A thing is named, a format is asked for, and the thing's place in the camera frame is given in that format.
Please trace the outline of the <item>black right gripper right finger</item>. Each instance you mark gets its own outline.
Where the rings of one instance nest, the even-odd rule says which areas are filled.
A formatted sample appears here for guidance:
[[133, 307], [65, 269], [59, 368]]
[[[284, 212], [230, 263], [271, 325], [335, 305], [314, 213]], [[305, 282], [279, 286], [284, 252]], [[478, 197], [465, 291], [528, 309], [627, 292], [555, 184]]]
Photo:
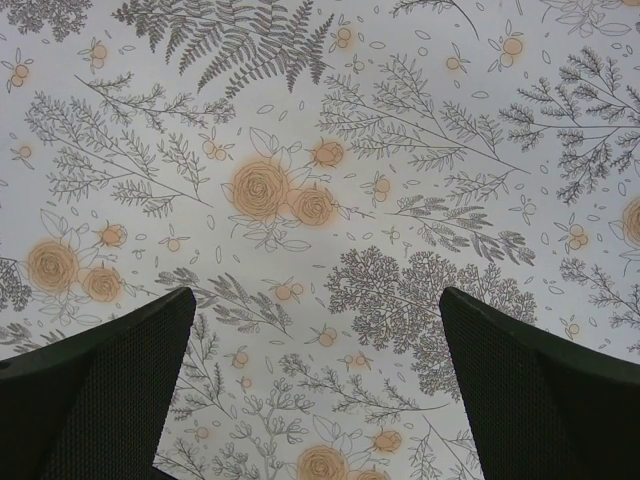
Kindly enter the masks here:
[[638, 365], [457, 288], [439, 309], [485, 478], [638, 478]]

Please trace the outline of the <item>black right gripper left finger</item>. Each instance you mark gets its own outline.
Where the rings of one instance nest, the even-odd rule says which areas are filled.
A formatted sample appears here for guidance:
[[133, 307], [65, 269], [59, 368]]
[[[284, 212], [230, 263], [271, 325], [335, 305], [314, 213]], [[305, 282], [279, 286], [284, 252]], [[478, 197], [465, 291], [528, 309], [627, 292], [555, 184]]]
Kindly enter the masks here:
[[2, 478], [166, 478], [153, 461], [195, 310], [180, 287], [2, 361]]

